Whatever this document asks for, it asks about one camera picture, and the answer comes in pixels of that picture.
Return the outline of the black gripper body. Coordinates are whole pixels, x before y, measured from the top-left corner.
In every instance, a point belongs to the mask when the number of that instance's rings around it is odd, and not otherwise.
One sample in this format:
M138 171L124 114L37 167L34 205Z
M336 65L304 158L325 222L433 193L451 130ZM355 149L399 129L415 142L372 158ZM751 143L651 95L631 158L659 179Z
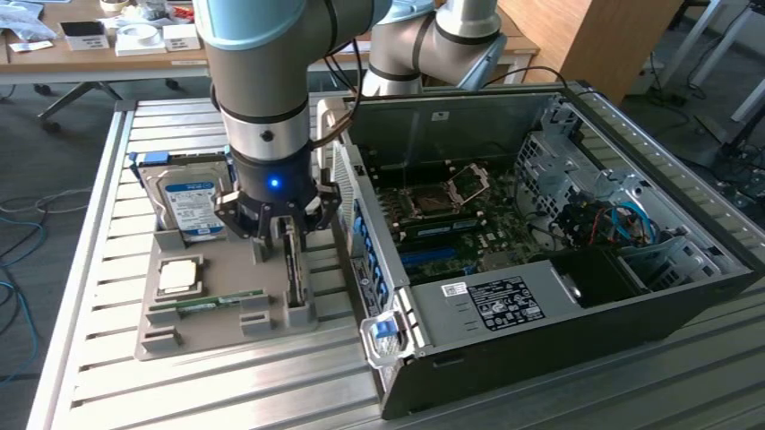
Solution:
M317 195L311 172L311 150L277 160L248 158L231 150L239 189L249 200L269 207L272 216L303 210Z

